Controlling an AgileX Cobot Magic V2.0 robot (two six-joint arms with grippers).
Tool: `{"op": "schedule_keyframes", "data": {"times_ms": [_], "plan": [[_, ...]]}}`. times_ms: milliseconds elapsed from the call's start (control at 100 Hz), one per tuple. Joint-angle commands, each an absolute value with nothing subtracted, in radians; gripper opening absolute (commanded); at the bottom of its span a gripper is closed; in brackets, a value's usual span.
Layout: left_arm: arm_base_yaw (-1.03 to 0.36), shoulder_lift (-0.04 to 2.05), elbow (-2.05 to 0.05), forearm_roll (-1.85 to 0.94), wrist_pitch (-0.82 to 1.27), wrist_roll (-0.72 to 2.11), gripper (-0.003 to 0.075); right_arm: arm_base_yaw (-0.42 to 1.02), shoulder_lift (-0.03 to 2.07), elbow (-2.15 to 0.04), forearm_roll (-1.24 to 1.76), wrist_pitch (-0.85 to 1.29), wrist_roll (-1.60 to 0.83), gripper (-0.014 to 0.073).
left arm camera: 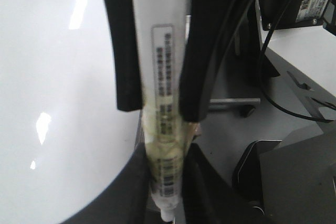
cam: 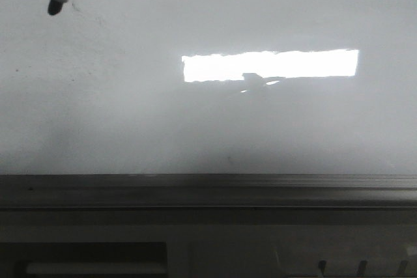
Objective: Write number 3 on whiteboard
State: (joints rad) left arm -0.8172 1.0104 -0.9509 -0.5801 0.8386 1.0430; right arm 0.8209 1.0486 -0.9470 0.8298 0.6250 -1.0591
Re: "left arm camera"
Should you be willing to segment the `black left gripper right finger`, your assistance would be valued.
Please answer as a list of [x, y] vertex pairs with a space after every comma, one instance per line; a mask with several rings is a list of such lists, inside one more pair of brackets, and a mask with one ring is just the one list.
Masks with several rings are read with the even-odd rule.
[[265, 223], [238, 196], [193, 143], [184, 161], [182, 198], [186, 223]]

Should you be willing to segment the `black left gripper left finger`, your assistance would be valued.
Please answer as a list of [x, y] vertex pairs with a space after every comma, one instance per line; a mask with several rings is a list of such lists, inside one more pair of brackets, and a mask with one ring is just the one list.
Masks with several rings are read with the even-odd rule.
[[150, 171], [144, 146], [137, 146], [115, 180], [63, 223], [144, 223]]

